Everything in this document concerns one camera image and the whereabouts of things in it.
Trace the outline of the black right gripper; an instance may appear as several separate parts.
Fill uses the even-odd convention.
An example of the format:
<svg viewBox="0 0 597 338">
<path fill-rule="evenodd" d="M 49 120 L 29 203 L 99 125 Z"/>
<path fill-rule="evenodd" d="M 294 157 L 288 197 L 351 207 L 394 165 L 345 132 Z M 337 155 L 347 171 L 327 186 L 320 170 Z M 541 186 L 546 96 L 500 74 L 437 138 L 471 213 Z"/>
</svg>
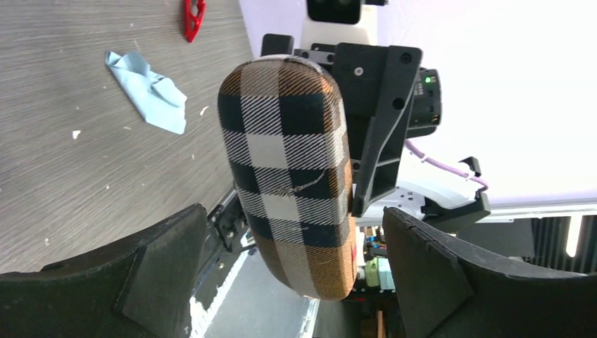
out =
<svg viewBox="0 0 597 338">
<path fill-rule="evenodd" d="M 291 35 L 267 33 L 261 56 L 289 54 L 325 68 L 338 84 L 348 131 L 353 182 L 353 216 L 395 189 L 402 149 L 420 83 L 423 52 L 410 46 L 341 42 L 294 48 Z"/>
</svg>

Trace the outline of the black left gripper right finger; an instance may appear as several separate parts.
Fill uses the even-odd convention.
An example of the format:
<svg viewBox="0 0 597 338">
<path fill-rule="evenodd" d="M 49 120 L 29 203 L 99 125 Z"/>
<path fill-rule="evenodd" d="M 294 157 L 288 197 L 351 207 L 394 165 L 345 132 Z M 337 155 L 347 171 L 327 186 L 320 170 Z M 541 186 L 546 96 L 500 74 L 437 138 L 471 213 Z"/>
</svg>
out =
<svg viewBox="0 0 597 338">
<path fill-rule="evenodd" d="M 382 222 L 408 337 L 595 337 L 596 276 L 515 261 L 397 208 Z"/>
</svg>

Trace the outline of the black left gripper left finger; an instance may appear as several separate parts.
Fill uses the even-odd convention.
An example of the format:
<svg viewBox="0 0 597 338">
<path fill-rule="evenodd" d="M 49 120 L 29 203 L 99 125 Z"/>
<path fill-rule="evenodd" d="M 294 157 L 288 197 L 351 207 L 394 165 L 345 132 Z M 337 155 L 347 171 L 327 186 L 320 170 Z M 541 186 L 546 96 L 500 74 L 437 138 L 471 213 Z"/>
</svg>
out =
<svg viewBox="0 0 597 338">
<path fill-rule="evenodd" d="M 1 275 L 2 337 L 188 337 L 208 227 L 191 205 L 115 242 Z"/>
</svg>

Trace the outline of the light blue cleaning cloth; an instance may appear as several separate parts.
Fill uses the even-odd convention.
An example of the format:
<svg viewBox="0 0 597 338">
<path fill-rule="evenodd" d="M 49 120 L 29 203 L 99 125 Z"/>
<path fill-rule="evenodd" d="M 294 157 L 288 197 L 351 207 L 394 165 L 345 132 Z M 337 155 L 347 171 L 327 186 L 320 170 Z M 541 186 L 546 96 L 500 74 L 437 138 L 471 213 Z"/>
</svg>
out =
<svg viewBox="0 0 597 338">
<path fill-rule="evenodd" d="M 155 73 L 137 51 L 109 51 L 105 64 L 146 123 L 178 135 L 186 128 L 187 96 L 164 75 Z"/>
</svg>

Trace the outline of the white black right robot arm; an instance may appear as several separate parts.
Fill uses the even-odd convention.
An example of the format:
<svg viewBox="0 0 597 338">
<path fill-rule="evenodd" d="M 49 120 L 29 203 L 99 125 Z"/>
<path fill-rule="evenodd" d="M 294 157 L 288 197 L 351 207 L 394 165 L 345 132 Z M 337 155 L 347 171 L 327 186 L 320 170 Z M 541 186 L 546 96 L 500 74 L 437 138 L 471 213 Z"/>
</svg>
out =
<svg viewBox="0 0 597 338">
<path fill-rule="evenodd" d="M 420 49 L 347 42 L 297 49 L 292 36 L 268 33 L 260 53 L 300 56 L 339 85 L 358 226 L 379 225 L 387 206 L 444 232 L 488 216 L 487 185 L 475 157 L 445 165 L 413 146 L 413 138 L 432 134 L 441 123 L 439 75 L 421 66 Z"/>
</svg>

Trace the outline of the red sunglasses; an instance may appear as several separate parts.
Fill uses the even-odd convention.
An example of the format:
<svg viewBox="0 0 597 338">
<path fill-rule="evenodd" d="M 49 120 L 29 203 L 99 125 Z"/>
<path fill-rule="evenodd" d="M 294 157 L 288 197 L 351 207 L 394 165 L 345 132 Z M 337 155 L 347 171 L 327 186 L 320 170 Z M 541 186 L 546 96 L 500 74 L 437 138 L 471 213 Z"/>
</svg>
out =
<svg viewBox="0 0 597 338">
<path fill-rule="evenodd" d="M 184 1 L 184 37 L 192 43 L 203 22 L 206 2 L 204 0 L 185 0 Z"/>
</svg>

